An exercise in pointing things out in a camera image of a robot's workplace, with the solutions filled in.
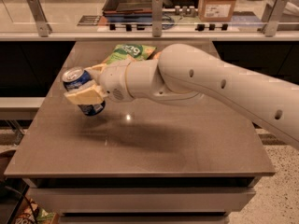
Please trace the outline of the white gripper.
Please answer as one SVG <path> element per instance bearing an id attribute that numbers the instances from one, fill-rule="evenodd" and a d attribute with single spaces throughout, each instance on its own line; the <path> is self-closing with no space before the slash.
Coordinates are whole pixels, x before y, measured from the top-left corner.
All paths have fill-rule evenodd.
<path id="1" fill-rule="evenodd" d="M 126 69 L 130 62 L 130 60 L 122 60 L 109 65 L 99 63 L 86 67 L 85 71 L 93 80 L 78 89 L 66 91 L 64 97 L 74 105 L 102 104 L 106 97 L 114 102 L 131 102 L 133 97 L 127 89 L 125 79 Z"/>

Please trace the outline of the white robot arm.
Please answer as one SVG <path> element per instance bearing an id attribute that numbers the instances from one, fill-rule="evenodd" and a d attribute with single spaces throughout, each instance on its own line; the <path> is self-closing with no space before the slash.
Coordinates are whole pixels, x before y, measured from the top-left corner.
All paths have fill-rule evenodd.
<path id="1" fill-rule="evenodd" d="M 226 63 L 189 45 L 170 45 L 152 60 L 73 67 L 62 80 L 64 96 L 74 105 L 101 105 L 106 98 L 188 105 L 207 95 L 299 148 L 297 85 Z"/>

